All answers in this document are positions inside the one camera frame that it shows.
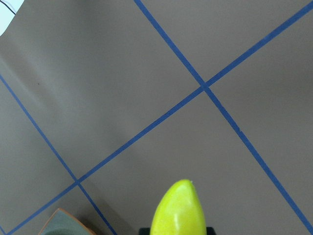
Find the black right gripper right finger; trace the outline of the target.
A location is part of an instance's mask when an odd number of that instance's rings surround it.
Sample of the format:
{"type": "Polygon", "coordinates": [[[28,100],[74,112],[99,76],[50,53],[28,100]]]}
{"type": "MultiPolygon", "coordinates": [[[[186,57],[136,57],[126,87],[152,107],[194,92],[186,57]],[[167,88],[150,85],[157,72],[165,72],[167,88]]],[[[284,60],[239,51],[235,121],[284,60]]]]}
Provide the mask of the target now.
{"type": "Polygon", "coordinates": [[[207,227],[206,233],[207,233],[207,235],[215,235],[215,231],[212,227],[207,227]]]}

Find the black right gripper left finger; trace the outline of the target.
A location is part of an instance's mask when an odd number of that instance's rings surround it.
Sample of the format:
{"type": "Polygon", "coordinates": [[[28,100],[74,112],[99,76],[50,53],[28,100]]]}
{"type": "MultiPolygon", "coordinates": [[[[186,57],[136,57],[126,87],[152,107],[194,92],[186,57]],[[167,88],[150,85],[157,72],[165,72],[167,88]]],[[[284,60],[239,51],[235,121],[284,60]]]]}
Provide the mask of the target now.
{"type": "Polygon", "coordinates": [[[150,228],[140,228],[138,231],[139,235],[150,235],[150,228]]]}

